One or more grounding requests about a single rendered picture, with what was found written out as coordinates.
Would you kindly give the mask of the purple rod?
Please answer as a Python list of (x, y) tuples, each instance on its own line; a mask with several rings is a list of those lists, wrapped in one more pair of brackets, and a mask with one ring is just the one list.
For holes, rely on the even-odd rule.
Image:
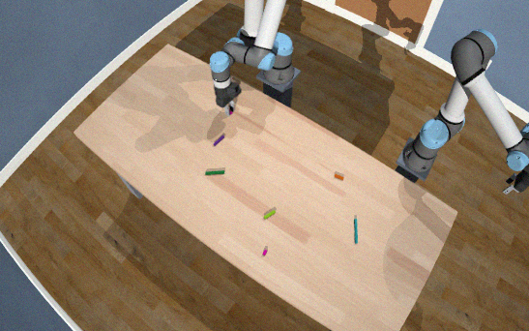
[(222, 135), (215, 143), (214, 145), (216, 146), (219, 142), (221, 142), (222, 140), (224, 139), (224, 135)]

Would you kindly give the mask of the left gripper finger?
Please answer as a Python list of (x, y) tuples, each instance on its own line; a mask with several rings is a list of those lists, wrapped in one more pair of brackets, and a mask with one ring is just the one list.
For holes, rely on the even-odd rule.
[(508, 184), (511, 184), (516, 179), (517, 174), (513, 174), (510, 178), (506, 180)]
[(512, 190), (515, 190), (516, 192), (519, 193), (519, 191), (516, 190), (512, 184), (511, 184), (509, 187), (507, 187), (507, 188), (503, 191), (503, 193), (504, 193), (504, 194), (508, 194), (508, 193), (509, 193), (510, 191), (512, 191)]

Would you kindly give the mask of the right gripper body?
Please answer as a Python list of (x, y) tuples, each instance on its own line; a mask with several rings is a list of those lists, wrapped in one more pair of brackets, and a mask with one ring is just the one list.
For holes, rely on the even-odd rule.
[(242, 93), (240, 86), (237, 83), (232, 82), (231, 77), (225, 82), (216, 82), (213, 80), (213, 83), (216, 94), (216, 104), (221, 108), (224, 108), (233, 100), (233, 98), (236, 98)]

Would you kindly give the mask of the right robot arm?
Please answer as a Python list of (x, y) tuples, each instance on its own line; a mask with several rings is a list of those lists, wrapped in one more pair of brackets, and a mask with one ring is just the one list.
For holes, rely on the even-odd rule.
[(292, 41), (278, 32), (285, 3), (286, 0), (267, 0), (264, 9), (264, 0), (245, 0), (244, 25), (237, 38), (231, 38), (210, 57), (214, 81), (227, 81), (235, 61), (264, 70), (265, 78), (275, 84), (293, 78)]

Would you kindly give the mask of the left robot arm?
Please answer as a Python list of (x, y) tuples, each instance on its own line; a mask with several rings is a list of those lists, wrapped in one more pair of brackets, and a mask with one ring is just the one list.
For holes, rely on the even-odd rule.
[(404, 148), (403, 160), (409, 168), (417, 172), (431, 168), (436, 153), (464, 126), (464, 109), (471, 94), (506, 148), (508, 167), (521, 171), (529, 164), (529, 122), (519, 131), (485, 77), (497, 48), (494, 36), (484, 29), (474, 30), (454, 44), (451, 60), (455, 81), (438, 115), (426, 121), (415, 140)]

